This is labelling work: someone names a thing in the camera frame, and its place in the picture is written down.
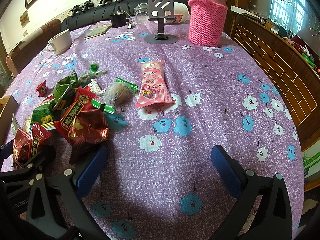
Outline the green notebook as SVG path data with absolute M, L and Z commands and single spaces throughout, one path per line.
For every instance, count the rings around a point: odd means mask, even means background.
M 103 35 L 105 33 L 107 33 L 107 31 L 112 27 L 112 25 L 110 24 L 106 24 L 100 27 L 95 27 L 94 29 L 92 29 L 85 37 L 84 40 L 87 40 L 89 38 L 93 38 L 93 37 L 97 37 L 100 35 Z

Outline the clear glass jar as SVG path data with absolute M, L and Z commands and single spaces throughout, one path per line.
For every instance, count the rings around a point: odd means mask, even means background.
M 139 3 L 133 10 L 135 20 L 140 24 L 146 24 L 149 21 L 149 5 L 148 3 Z

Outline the small red candy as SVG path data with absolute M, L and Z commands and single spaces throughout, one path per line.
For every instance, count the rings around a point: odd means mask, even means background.
M 38 97 L 44 97 L 48 92 L 47 81 L 44 80 L 36 87 L 36 92 L 38 93 Z

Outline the shiny dark red snack bag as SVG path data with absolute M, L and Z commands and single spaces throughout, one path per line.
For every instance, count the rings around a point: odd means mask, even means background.
M 81 111 L 76 115 L 67 133 L 72 148 L 80 149 L 88 144 L 98 144 L 108 138 L 109 127 L 99 109 Z

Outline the small black pouch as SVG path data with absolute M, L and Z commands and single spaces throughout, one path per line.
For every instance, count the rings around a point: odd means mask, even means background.
M 110 14 L 110 20 L 112 28 L 123 27 L 129 23 L 129 18 L 127 18 L 126 12 L 122 11 L 120 6 L 118 6 L 116 13 Z

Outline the cardboard tray box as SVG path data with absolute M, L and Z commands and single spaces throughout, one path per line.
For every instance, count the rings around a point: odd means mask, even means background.
M 12 113 L 16 112 L 18 103 L 12 95 L 1 98 L 1 119 L 0 119 L 0 144 L 5 142 L 7 131 L 11 124 Z

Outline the pink My Melody snack packet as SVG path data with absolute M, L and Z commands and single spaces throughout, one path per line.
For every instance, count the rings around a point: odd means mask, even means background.
M 142 84 L 136 108 L 156 103 L 173 103 L 164 78 L 165 61 L 153 60 L 138 64 L 142 72 Z

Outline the clear green-ended pastry packet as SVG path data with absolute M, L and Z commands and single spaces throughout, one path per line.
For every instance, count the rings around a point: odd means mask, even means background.
M 104 91 L 99 92 L 92 100 L 92 106 L 102 112 L 113 114 L 116 107 L 125 100 L 131 98 L 139 88 L 134 83 L 116 77 L 116 81 L 111 83 Z

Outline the wooden brick-pattern cabinet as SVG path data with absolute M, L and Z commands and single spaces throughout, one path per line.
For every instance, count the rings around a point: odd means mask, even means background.
M 295 124 L 301 149 L 319 141 L 319 75 L 283 38 L 236 14 L 231 37 L 256 61 L 284 99 Z

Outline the red black-label snack packet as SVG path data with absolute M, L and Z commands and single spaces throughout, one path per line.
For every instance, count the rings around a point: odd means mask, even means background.
M 96 94 L 86 90 L 84 88 L 77 88 L 75 92 L 74 102 L 67 109 L 63 117 L 59 121 L 54 122 L 55 129 L 66 139 L 68 139 L 68 133 L 71 131 L 71 127 L 76 120 L 76 116 L 81 112 L 89 109 L 93 109 L 91 103 L 92 99 L 96 97 Z

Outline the pink knitted thermos bottle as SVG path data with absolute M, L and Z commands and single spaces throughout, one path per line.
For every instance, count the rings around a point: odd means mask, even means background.
M 189 0 L 189 40 L 196 45 L 216 47 L 227 15 L 227 0 Z

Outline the grey phone stand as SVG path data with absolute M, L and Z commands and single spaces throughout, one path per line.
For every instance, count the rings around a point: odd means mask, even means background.
M 149 44 L 173 44 L 178 38 L 166 34 L 164 24 L 166 20 L 174 21 L 174 0 L 148 0 L 149 21 L 157 21 L 157 34 L 148 35 L 144 38 Z

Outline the white round container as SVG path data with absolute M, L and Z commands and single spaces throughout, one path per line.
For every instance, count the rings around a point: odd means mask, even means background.
M 165 19 L 164 24 L 172 25 L 172 24 L 184 23 L 189 17 L 188 7 L 183 3 L 174 2 L 174 17 L 176 18 L 176 20 L 173 21 L 173 20 Z

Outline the green yellow-label snack packet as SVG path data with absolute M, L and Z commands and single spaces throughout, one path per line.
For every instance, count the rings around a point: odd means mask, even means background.
M 44 103 L 37 106 L 32 113 L 30 128 L 36 122 L 48 131 L 54 130 L 54 122 L 56 118 L 53 115 L 52 105 L 50 103 Z

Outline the green twisted candy wrapper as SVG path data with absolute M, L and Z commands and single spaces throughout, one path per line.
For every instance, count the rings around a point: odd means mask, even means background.
M 92 79 L 99 78 L 106 74 L 105 70 L 99 70 L 99 63 L 93 61 L 90 64 L 90 68 L 88 72 L 82 73 L 79 77 L 79 83 L 81 86 L 86 86 L 91 82 Z

